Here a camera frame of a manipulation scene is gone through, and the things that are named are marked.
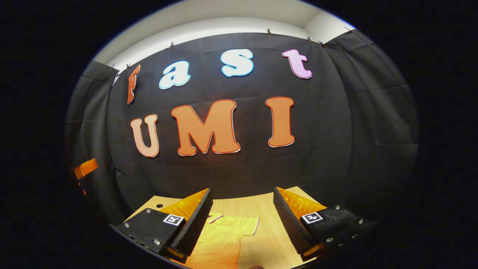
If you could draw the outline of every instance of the textured rubber pad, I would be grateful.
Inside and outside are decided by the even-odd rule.
[[[274,188],[274,206],[279,214],[289,239],[298,254],[302,254],[317,245],[302,224],[294,216],[277,188]]]
[[[171,243],[172,249],[183,255],[191,256],[211,211],[212,203],[211,189],[207,189],[196,210],[194,210],[183,229]]]

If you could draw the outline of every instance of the orange letter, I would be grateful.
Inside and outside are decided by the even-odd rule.
[[[134,119],[131,121],[131,128],[133,129],[134,142],[138,151],[146,157],[154,157],[159,153],[158,134],[156,132],[156,121],[158,116],[156,114],[147,115],[144,122],[148,126],[150,134],[151,147],[146,147],[143,142],[143,135],[141,134],[141,119]]]
[[[134,93],[133,90],[136,87],[136,75],[140,72],[140,65],[138,65],[133,72],[131,73],[130,77],[128,78],[128,100],[126,100],[126,104],[130,104],[133,101]]]
[[[178,106],[171,110],[178,124],[179,149],[181,156],[196,154],[196,148],[191,146],[189,136],[202,153],[206,153],[214,134],[214,153],[233,153],[240,150],[240,145],[234,136],[232,111],[236,108],[233,100],[219,100],[212,103],[203,123],[194,109],[189,105]]]
[[[280,147],[294,143],[290,112],[294,100],[289,97],[272,97],[266,100],[266,105],[272,111],[272,137],[269,139],[269,146]]]

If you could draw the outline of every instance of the ceiling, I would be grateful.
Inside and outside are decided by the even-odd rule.
[[[189,22],[223,17],[252,17],[304,28],[321,9],[298,0],[185,0],[162,9],[115,37],[95,57],[102,63],[139,41]]]

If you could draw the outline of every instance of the orange object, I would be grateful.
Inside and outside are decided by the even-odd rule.
[[[239,240],[256,233],[259,218],[223,216],[221,213],[209,215],[186,263],[172,261],[193,269],[237,269]]]
[[[143,135],[141,134],[141,119],[134,119],[130,122],[130,126],[133,129],[134,143],[138,151],[145,157],[155,157],[159,153],[158,133],[156,131],[156,122],[158,121],[158,115],[151,114],[144,118],[144,122],[148,126],[148,133],[150,136],[151,146],[147,147],[143,141]]]
[[[266,100],[266,105],[272,111],[272,137],[269,146],[280,147],[294,143],[291,134],[291,107],[294,100],[289,97],[272,97]]]
[[[297,195],[293,192],[277,187],[294,216],[299,220],[301,216],[323,210],[327,207]]]
[[[202,153],[206,153],[214,134],[214,153],[233,153],[240,150],[240,145],[234,136],[232,112],[236,108],[233,100],[219,100],[212,103],[204,123],[189,105],[178,106],[171,110],[178,125],[179,149],[181,156],[196,154],[196,148],[191,145],[191,137]]]
[[[138,65],[128,78],[128,99],[126,100],[126,104],[128,105],[131,103],[131,101],[133,101],[134,98],[133,90],[136,88],[136,75],[140,72],[140,68],[141,66]]]
[[[183,217],[186,221],[189,220],[191,215],[196,210],[197,205],[201,202],[202,198],[206,194],[207,189],[190,195],[174,204],[161,209],[160,211],[167,214]]]
[[[80,166],[75,168],[76,178],[80,180],[87,174],[91,173],[91,171],[95,170],[96,168],[98,168],[98,164],[96,163],[95,159],[82,163]]]
[[[308,251],[304,252],[304,256],[307,257],[310,254],[314,253],[318,249],[320,249],[320,245],[315,245],[311,249],[309,249]]]

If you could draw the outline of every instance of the pink letter t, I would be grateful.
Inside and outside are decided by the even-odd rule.
[[[312,77],[312,71],[305,70],[304,65],[302,64],[302,61],[307,61],[307,57],[305,57],[304,55],[300,55],[296,49],[284,51],[282,52],[282,56],[289,58],[292,72],[294,72],[296,76],[304,79]]]

